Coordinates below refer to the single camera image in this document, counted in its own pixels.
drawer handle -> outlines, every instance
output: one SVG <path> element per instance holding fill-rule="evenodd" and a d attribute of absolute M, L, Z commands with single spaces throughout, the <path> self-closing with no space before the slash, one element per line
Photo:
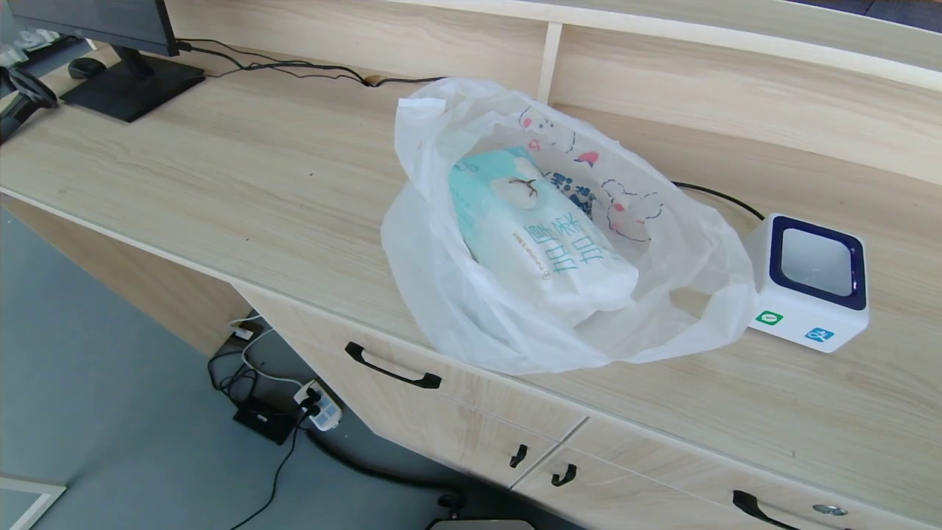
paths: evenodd
<path fill-rule="evenodd" d="M 527 446 L 523 443 L 520 444 L 520 447 L 517 448 L 517 454 L 511 456 L 511 467 L 516 468 L 520 465 L 520 462 L 524 461 L 524 458 L 527 457 Z"/>
<path fill-rule="evenodd" d="M 389 372 L 384 370 L 375 364 L 370 364 L 366 362 L 366 359 L 363 358 L 363 346 L 357 344 L 356 342 L 348 342 L 347 347 L 345 348 L 347 354 L 353 357 L 353 360 L 358 363 L 372 368 L 373 370 L 388 375 L 397 381 L 402 381 L 403 383 L 409 383 L 414 387 L 419 387 L 421 389 L 437 389 L 442 386 L 442 378 L 434 373 L 426 372 L 421 379 L 406 379 L 405 377 L 398 375 L 396 373 Z"/>
<path fill-rule="evenodd" d="M 755 495 L 751 495 L 745 491 L 739 491 L 738 489 L 733 491 L 733 506 L 742 510 L 746 515 L 751 515 L 760 521 L 771 524 L 772 526 L 785 528 L 785 530 L 799 530 L 798 528 L 795 528 L 789 524 L 776 521 L 775 519 L 763 513 L 763 511 L 759 509 L 759 500 L 756 499 Z"/>
<path fill-rule="evenodd" d="M 569 464 L 566 466 L 566 474 L 562 478 L 560 478 L 558 474 L 553 473 L 553 480 L 550 482 L 553 486 L 558 488 L 567 482 L 572 482 L 574 478 L 576 478 L 576 466 L 574 464 Z"/>

alipay logo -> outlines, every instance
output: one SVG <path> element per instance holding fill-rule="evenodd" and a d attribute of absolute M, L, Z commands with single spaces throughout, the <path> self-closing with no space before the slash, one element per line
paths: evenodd
<path fill-rule="evenodd" d="M 828 331 L 824 328 L 816 327 L 811 331 L 804 334 L 806 339 L 814 340 L 815 342 L 824 342 L 834 336 L 833 331 Z"/>

plastic bag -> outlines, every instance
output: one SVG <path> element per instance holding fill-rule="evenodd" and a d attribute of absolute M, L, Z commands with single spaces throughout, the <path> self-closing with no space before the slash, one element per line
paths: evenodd
<path fill-rule="evenodd" d="M 755 314 L 752 265 L 716 210 L 523 93 L 472 79 L 430 84 L 399 100 L 395 144 L 410 182 L 383 219 L 382 247 L 419 328 L 444 355 L 510 374 L 648 362 L 733 342 Z M 471 256 L 449 171 L 462 157 L 517 146 L 638 269 L 630 305 L 573 327 Z"/>
<path fill-rule="evenodd" d="M 471 256 L 504 289 L 569 325 L 632 304 L 638 269 L 543 177 L 525 148 L 462 158 L 448 187 Z"/>

gray floor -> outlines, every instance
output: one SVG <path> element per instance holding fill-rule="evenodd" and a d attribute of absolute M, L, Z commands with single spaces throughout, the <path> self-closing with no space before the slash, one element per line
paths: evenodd
<path fill-rule="evenodd" d="M 268 498 L 288 447 L 232 421 L 234 408 L 209 386 L 204 356 L 6 211 L 0 243 L 0 469 L 69 483 L 36 528 L 225 529 Z M 313 377 L 275 334 L 263 341 L 256 361 Z M 279 385 L 262 391 L 287 399 L 292 388 Z M 577 529 L 374 436 L 351 414 L 327 436 L 374 464 L 461 484 L 466 516 Z M 275 501 L 243 528 L 423 529 L 444 515 L 438 495 L 357 475 L 301 436 Z M 0 495 L 2 528 L 30 502 Z"/>

computer monitor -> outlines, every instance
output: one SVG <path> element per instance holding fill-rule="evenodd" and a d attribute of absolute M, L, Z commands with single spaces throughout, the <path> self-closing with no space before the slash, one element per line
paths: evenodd
<path fill-rule="evenodd" d="M 121 62 L 62 94 L 62 101 L 126 122 L 204 80 L 203 70 L 138 50 L 176 56 L 163 0 L 9 0 L 20 24 L 112 45 Z"/>

